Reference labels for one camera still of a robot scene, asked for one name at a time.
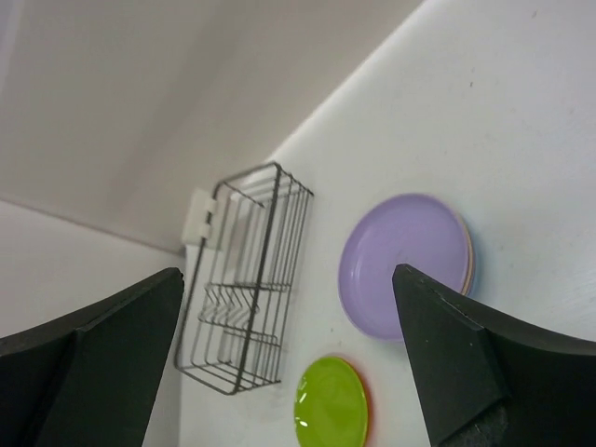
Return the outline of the yellow plate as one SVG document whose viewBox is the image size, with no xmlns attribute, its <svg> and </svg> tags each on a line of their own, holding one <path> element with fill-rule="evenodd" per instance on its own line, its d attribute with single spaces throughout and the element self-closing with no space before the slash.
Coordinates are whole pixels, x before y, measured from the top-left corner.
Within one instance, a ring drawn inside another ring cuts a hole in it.
<svg viewBox="0 0 596 447">
<path fill-rule="evenodd" d="M 462 287 L 462 290 L 460 291 L 460 293 L 463 294 L 463 295 L 468 295 L 469 292 L 471 291 L 472 282 L 473 282 L 473 278 L 474 278 L 475 253 L 474 253 L 474 247 L 473 247 L 473 242 L 472 242 L 471 234 L 469 232 L 467 223 L 466 223 L 466 221 L 463 219 L 463 217 L 461 215 L 458 216 L 458 219 L 459 219 L 460 223 L 462 224 L 462 228 L 464 229 L 465 234 L 466 234 L 466 238 L 467 238 L 467 255 L 468 255 L 468 260 L 467 260 L 467 277 L 466 277 L 465 284 Z"/>
</svg>

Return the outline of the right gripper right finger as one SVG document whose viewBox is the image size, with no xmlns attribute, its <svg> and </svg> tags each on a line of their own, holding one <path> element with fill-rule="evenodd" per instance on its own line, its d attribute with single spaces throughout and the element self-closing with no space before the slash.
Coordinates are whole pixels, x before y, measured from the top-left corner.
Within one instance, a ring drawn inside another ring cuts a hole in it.
<svg viewBox="0 0 596 447">
<path fill-rule="evenodd" d="M 431 445 L 594 445 L 594 342 L 514 318 L 408 264 L 392 283 Z"/>
</svg>

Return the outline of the orange plate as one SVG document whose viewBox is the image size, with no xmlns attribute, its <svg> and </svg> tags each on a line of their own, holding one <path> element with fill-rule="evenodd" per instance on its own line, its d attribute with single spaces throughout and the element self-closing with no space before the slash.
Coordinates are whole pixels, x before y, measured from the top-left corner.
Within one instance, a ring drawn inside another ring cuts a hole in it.
<svg viewBox="0 0 596 447">
<path fill-rule="evenodd" d="M 367 431 L 363 446 L 372 446 L 375 432 L 375 401 L 373 390 L 371 388 L 371 381 L 366 371 L 362 368 L 362 365 L 355 359 L 343 357 L 343 360 L 351 366 L 361 382 L 367 405 Z"/>
</svg>

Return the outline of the blue plate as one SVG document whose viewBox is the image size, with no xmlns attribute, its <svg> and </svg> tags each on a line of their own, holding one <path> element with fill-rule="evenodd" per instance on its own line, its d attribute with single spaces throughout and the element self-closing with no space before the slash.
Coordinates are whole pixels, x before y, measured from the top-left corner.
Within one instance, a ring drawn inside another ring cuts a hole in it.
<svg viewBox="0 0 596 447">
<path fill-rule="evenodd" d="M 472 282 L 472 288 L 471 291 L 469 292 L 468 295 L 466 295 L 467 297 L 472 297 L 474 294 L 474 288 L 476 285 L 476 280 L 477 280 L 477 272 L 478 272 L 478 268 L 479 268 L 479 252 L 478 249 L 476 247 L 476 242 L 475 242 L 475 238 L 474 238 L 474 234 L 473 231 L 470 229 L 470 226 L 468 226 L 469 232 L 471 234 L 471 238 L 472 238 L 472 242 L 473 242 L 473 247 L 474 247 L 474 253 L 475 253 L 475 269 L 474 269 L 474 278 L 473 278 L 473 282 Z"/>
</svg>

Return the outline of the green plate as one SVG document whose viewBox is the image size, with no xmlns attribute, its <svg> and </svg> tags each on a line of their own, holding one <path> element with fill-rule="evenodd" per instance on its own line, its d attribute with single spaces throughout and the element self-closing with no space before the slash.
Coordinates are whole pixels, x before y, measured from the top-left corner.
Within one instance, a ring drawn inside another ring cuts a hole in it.
<svg viewBox="0 0 596 447">
<path fill-rule="evenodd" d="M 367 441 L 369 415 L 364 383 L 348 361 L 326 356 L 305 369 L 293 403 L 301 446 L 361 447 Z"/>
</svg>

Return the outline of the purple plate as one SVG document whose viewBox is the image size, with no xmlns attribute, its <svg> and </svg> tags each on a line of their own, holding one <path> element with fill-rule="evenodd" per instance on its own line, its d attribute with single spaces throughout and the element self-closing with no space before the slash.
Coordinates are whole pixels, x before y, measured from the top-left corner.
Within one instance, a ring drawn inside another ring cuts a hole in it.
<svg viewBox="0 0 596 447">
<path fill-rule="evenodd" d="M 403 340 L 392 285 L 399 264 L 462 290 L 468 255 L 458 216 L 433 196 L 408 193 L 362 217 L 345 243 L 338 270 L 339 298 L 355 327 L 378 340 Z"/>
</svg>

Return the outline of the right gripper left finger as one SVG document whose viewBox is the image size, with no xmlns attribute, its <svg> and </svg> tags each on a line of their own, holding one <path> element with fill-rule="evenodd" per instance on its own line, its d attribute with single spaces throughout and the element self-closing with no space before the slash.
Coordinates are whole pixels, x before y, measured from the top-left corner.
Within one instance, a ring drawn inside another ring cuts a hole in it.
<svg viewBox="0 0 596 447">
<path fill-rule="evenodd" d="M 183 290 L 169 267 L 2 338 L 2 445 L 142 445 Z"/>
</svg>

